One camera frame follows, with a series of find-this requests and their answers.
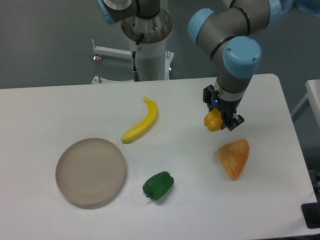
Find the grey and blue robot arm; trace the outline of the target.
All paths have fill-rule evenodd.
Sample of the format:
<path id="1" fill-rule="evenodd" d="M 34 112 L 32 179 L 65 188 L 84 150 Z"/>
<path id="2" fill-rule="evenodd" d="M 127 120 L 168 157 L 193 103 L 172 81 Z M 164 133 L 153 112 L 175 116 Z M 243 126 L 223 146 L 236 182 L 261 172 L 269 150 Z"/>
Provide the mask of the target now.
<path id="1" fill-rule="evenodd" d="M 99 0 L 97 6 L 108 24 L 121 24 L 129 40 L 133 79 L 164 80 L 165 45 L 173 20 L 160 2 Z M 203 91 L 203 101 L 210 111 L 220 113 L 222 129 L 233 130 L 244 122 L 237 108 L 262 56 L 260 45 L 250 34 L 270 26 L 281 14 L 278 0 L 233 0 L 223 13 L 203 8 L 190 18 L 190 38 L 218 69 L 215 84 Z"/>

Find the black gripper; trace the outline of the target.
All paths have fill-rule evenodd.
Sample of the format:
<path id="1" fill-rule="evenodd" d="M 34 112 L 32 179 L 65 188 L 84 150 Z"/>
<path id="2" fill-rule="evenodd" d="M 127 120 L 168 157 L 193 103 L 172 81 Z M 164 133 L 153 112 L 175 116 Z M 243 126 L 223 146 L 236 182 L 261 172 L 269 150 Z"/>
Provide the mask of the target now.
<path id="1" fill-rule="evenodd" d="M 221 130 L 233 131 L 245 121 L 241 115 L 237 114 L 237 108 L 241 100 L 242 98 L 232 101 L 222 99 L 219 97 L 219 91 L 212 84 L 203 89 L 203 102 L 207 105 L 209 111 L 217 109 L 221 113 L 223 121 Z"/>

